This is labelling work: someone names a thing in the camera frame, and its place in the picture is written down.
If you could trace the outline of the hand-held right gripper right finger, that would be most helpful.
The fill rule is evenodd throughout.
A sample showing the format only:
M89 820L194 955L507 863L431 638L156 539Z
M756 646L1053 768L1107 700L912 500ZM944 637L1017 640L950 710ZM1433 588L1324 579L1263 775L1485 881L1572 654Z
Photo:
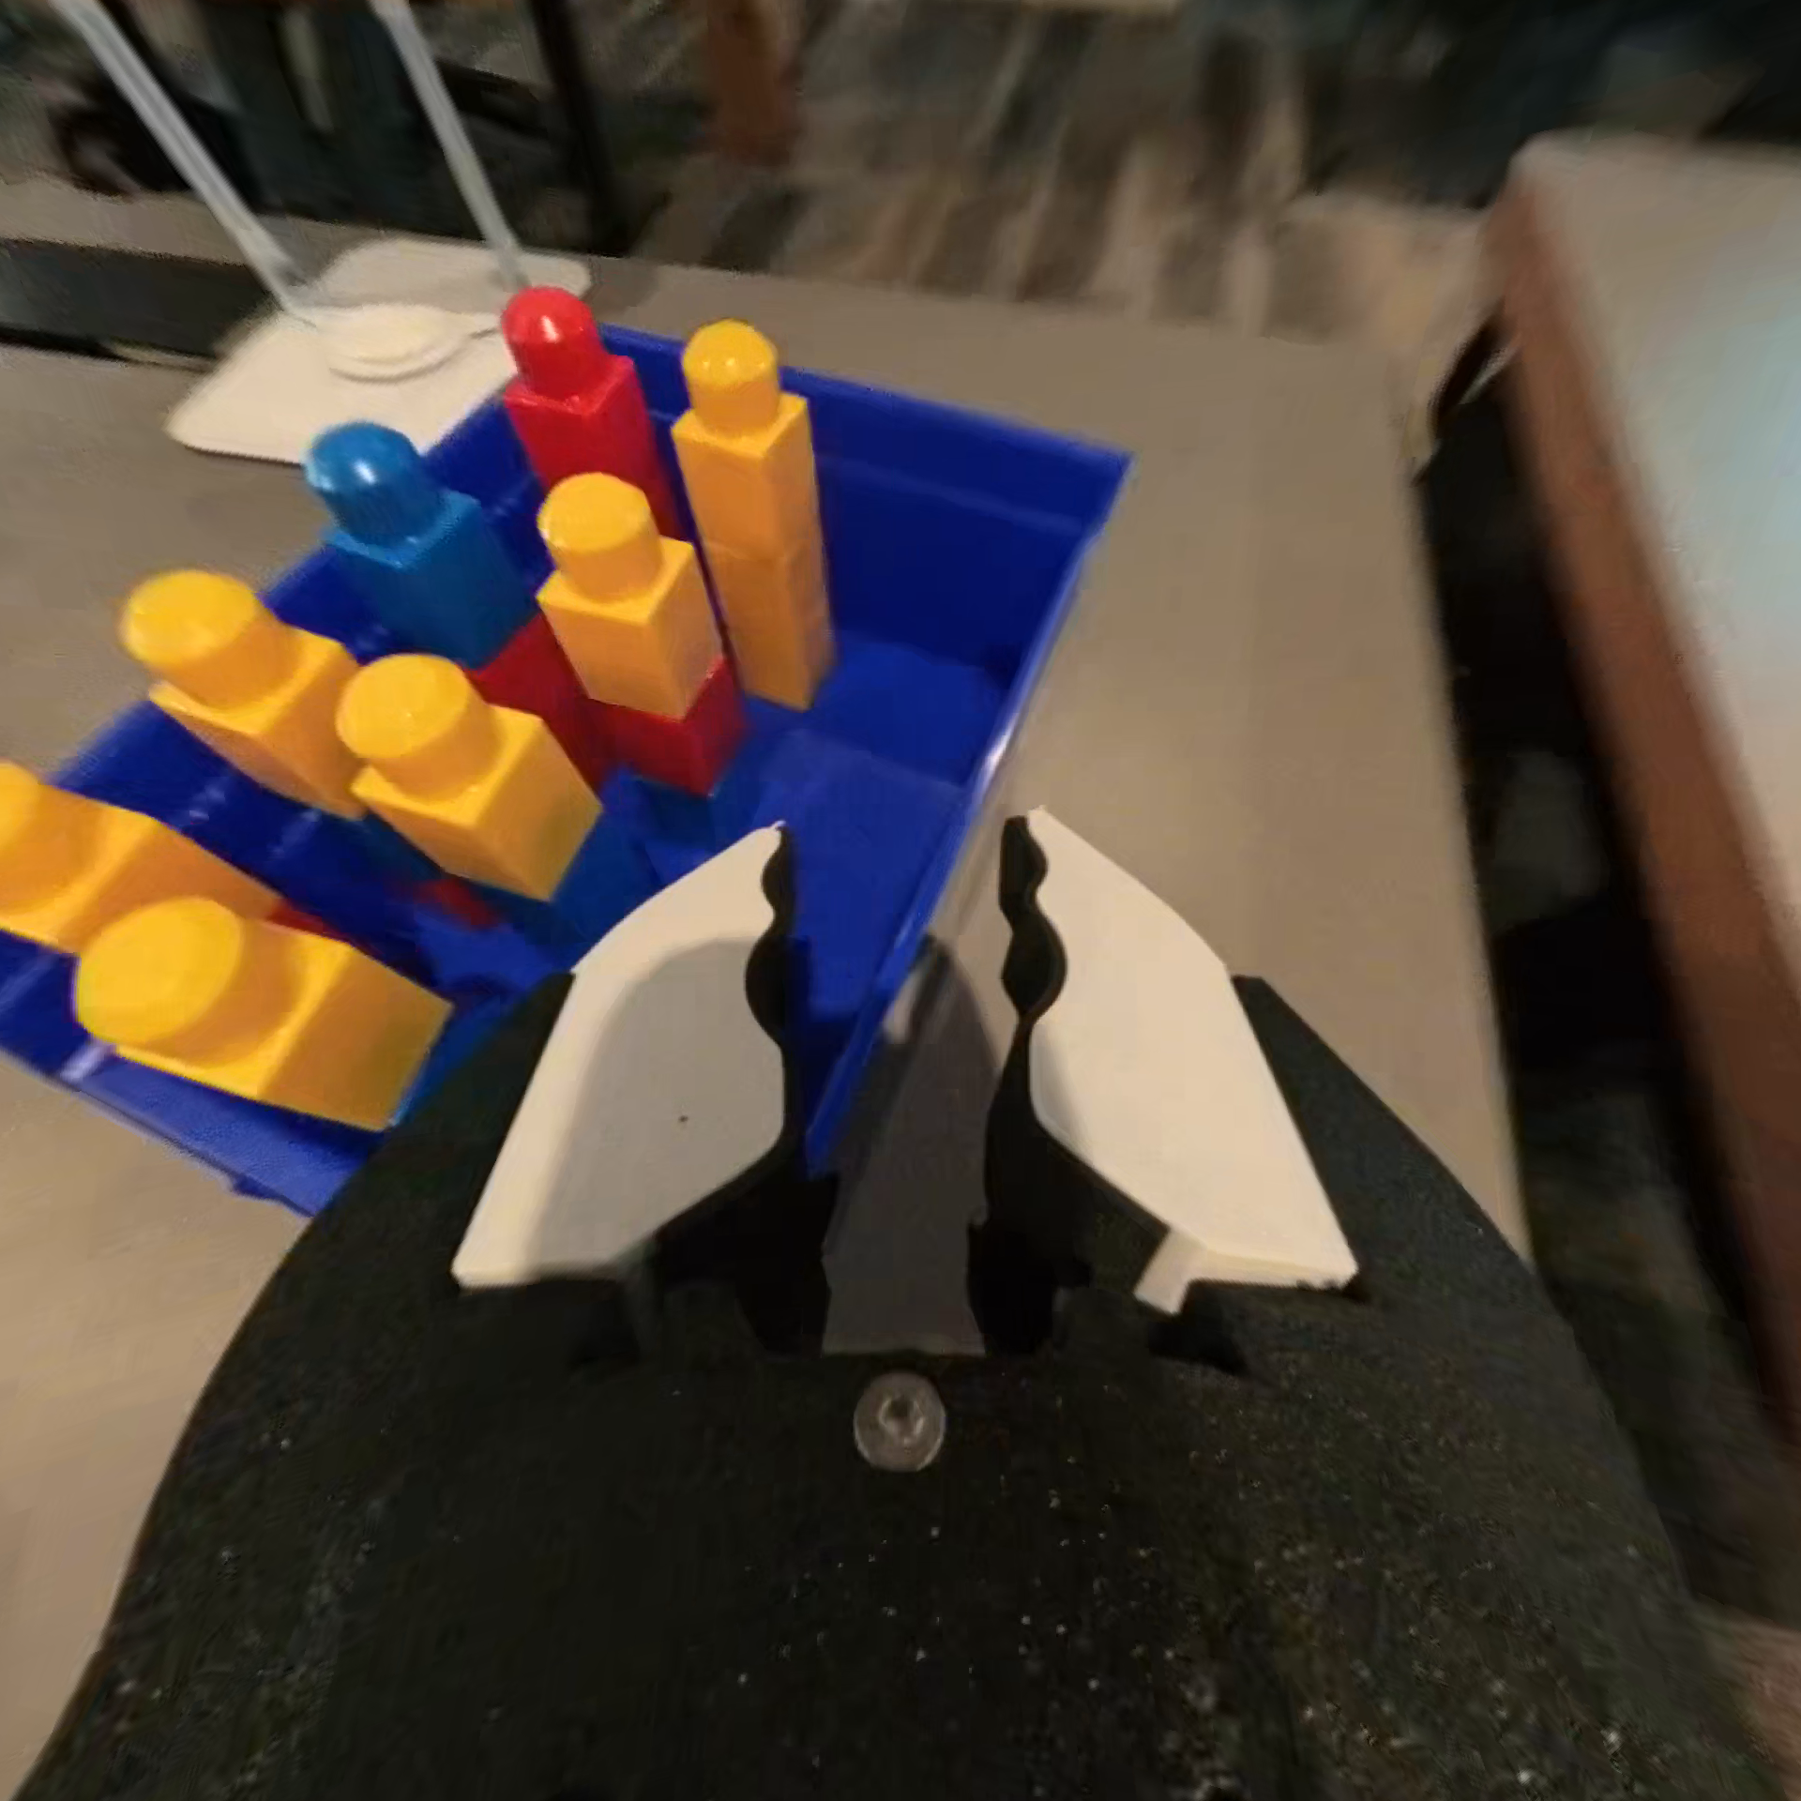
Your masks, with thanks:
M989 1112L989 1291L1349 1291L1359 1260L1224 959L1047 806L1003 825L1013 1026Z

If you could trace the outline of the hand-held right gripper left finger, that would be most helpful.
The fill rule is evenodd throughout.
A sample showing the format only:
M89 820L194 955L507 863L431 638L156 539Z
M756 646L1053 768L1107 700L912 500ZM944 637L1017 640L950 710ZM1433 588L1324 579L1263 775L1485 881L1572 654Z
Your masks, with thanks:
M795 1125L795 847L756 825L577 962L452 1258L463 1291L617 1275Z

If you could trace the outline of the cluster of assorted toy blocks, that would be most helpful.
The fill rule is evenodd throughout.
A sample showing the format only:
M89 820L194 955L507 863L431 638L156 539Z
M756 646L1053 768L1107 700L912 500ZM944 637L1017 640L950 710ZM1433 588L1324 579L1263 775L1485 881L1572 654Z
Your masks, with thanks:
M675 526L637 364L560 287L512 298L502 469L549 498L533 588L477 494L374 421L307 448L307 565L382 632L333 637L210 570L154 576L148 813L5 765L5 976L39 973L49 1070L236 1174L249 1142L366 1157L471 1006L603 940L657 876L603 775L701 799L744 715Z

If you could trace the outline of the blue plastic bin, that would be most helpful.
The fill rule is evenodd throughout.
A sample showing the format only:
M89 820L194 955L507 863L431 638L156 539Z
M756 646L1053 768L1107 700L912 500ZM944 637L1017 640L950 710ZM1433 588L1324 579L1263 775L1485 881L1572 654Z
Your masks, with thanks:
M817 448L826 586L841 646L805 711L749 700L729 798L782 825L795 866L791 1024L802 1146L824 1173L885 1013L947 892L1107 530L1130 458L1108 446L855 383L782 370ZM549 574L544 500L498 398L423 452L431 482L480 505L520 580ZM401 648L333 551L282 570L275 610L359 661ZM348 820L234 771L136 704L52 775L57 787L185 830L412 980L455 1018L415 1097L441 1083L556 966L593 946L544 906L489 903L487 924L426 898ZM5 932L8 1061L74 1092L244 1196L325 1210L374 1134L272 1111L134 1067L76 1024L71 959Z

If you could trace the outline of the white stand base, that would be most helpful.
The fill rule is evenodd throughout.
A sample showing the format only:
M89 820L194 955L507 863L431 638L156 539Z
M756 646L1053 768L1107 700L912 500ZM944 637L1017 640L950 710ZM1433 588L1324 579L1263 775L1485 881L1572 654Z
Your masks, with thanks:
M272 308L168 414L189 449L298 464L331 427L373 421L428 448L504 383L502 314L531 284L586 298L590 265L527 250L451 99L415 10L370 5L436 136L483 249L373 238L305 281L278 243L210 172L216 218L240 238Z

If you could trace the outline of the brown edged side table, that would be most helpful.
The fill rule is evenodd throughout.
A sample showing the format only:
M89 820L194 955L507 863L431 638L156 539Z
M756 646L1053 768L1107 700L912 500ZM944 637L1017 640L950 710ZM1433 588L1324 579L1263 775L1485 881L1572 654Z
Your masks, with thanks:
M1485 225L1522 460L1797 1440L1797 151L1563 130Z

